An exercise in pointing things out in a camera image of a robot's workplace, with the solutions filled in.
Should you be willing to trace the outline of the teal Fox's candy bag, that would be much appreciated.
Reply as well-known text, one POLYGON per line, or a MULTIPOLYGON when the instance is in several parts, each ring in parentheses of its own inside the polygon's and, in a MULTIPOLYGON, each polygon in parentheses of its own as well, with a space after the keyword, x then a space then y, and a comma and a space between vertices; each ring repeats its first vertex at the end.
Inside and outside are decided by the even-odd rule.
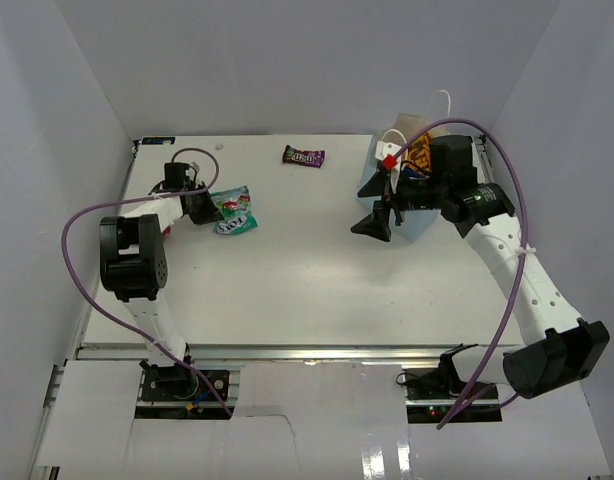
POLYGON ((251 211, 251 195, 247 186, 215 192, 211 198, 222 215, 214 227, 216 234, 241 235, 258 227, 251 211))

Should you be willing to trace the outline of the orange honey dijon chip bag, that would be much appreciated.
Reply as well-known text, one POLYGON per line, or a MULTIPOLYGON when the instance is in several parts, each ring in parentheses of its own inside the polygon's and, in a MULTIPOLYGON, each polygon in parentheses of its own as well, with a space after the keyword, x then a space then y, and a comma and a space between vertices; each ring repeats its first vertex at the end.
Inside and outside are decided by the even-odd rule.
POLYGON ((433 137, 425 133, 418 137, 407 150, 403 170, 410 177, 426 178, 431 174, 430 143, 433 137))

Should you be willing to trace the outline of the brown purple M&M's pack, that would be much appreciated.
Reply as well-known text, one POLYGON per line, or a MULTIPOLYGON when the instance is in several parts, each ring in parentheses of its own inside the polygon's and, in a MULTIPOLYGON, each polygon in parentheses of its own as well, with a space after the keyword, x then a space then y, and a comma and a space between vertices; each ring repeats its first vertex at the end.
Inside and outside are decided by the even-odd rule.
POLYGON ((321 168, 325 158, 326 152, 324 150, 300 150, 287 145, 282 155, 282 162, 284 164, 321 168))

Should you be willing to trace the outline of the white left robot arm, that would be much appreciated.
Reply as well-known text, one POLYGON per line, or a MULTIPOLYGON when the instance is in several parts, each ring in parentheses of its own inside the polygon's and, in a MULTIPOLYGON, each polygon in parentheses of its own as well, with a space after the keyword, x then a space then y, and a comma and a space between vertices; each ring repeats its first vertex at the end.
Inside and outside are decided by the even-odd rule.
POLYGON ((149 199, 120 216, 100 221, 100 276, 131 314, 147 348, 149 368, 169 368, 164 387, 175 398, 186 399, 198 387, 198 374, 185 365, 188 347, 171 319, 163 293, 168 280, 164 240, 178 220, 195 225, 221 218, 206 184, 198 179, 195 163, 171 161, 164 179, 149 199))

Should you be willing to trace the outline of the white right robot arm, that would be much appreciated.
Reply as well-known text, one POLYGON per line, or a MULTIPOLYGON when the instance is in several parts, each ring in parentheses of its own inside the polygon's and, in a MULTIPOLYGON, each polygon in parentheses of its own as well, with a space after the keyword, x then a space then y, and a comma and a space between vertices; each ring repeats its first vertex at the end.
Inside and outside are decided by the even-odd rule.
POLYGON ((478 254, 497 285, 514 302, 523 345, 496 348, 483 381, 509 385, 531 399, 586 378, 610 340, 605 325, 587 322, 564 298, 536 254, 521 244, 521 225, 512 202, 496 183, 480 181, 472 140, 463 135, 433 139, 430 172, 413 178, 396 158, 394 143, 377 141, 369 152, 373 175, 357 195, 373 199, 355 234, 388 242, 392 225, 406 213, 437 210, 478 254))

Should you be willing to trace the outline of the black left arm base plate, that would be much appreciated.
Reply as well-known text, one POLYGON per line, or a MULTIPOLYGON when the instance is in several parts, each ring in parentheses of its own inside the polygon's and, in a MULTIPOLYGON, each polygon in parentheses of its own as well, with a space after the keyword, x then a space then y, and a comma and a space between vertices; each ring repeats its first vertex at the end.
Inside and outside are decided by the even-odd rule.
MULTIPOLYGON (((228 370, 202 370, 218 396, 226 401, 230 382, 228 370)), ((208 386, 179 366, 149 368, 145 371, 140 399, 144 402, 215 400, 208 386)))

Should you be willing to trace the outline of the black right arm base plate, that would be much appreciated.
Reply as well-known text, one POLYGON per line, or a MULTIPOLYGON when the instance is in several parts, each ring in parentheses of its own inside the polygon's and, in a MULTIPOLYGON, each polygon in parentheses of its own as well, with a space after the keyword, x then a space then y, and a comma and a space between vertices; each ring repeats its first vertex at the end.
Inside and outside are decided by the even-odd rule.
POLYGON ((461 380, 447 380, 438 369, 406 369, 395 381, 409 400, 455 400, 466 386, 461 380))

